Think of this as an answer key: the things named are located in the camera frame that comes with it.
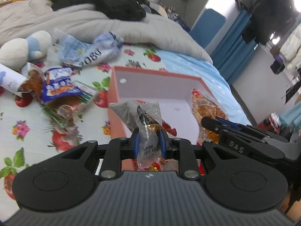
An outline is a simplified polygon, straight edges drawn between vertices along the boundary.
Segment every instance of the blue stuffed animal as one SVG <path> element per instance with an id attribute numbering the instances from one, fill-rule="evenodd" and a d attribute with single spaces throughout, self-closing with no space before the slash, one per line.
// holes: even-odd
<path id="1" fill-rule="evenodd" d="M 10 40 L 0 48 L 0 63 L 19 70 L 26 62 L 45 57 L 51 44 L 51 35 L 46 31 L 37 31 L 26 39 Z"/>

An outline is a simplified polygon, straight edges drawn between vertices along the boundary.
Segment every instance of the round button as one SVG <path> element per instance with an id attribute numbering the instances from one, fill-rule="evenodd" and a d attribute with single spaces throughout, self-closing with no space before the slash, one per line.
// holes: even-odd
<path id="1" fill-rule="evenodd" d="M 48 171 L 37 175 L 33 180 L 33 184 L 43 191 L 55 191 L 65 187 L 68 181 L 69 178 L 65 173 Z"/>
<path id="2" fill-rule="evenodd" d="M 265 177 L 252 171 L 242 171 L 234 174 L 231 182 L 236 188 L 248 192 L 258 191 L 266 185 Z"/>

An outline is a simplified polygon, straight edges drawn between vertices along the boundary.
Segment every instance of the clear plastic bag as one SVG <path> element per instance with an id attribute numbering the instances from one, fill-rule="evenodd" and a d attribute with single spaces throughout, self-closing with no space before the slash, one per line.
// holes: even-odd
<path id="1" fill-rule="evenodd" d="M 140 170 L 149 168 L 161 156 L 161 151 L 157 147 L 157 131 L 162 128 L 159 104 L 133 100 L 113 103 L 109 107 L 131 132 L 139 128 L 137 165 Z"/>

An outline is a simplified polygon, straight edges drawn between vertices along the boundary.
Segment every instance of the gray blanket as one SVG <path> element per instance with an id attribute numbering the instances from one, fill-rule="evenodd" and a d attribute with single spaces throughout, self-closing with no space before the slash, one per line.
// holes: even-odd
<path id="1" fill-rule="evenodd" d="M 26 38 L 39 30 L 52 34 L 54 28 L 87 43 L 111 31 L 128 43 L 153 43 L 160 49 L 212 63 L 205 50 L 180 25 L 159 15 L 147 14 L 140 22 L 120 21 L 108 19 L 103 13 L 95 11 L 92 4 L 49 11 L 45 0 L 21 1 L 0 8 L 0 46 L 14 38 Z"/>

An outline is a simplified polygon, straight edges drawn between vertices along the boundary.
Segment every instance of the blue curtain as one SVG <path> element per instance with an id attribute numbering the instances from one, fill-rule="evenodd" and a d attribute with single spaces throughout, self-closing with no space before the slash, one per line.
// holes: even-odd
<path id="1" fill-rule="evenodd" d="M 242 10 L 211 55 L 213 65 L 229 84 L 240 76 L 255 53 L 256 42 L 253 40 L 246 44 L 241 36 L 243 29 L 250 23 L 250 17 L 251 14 Z"/>

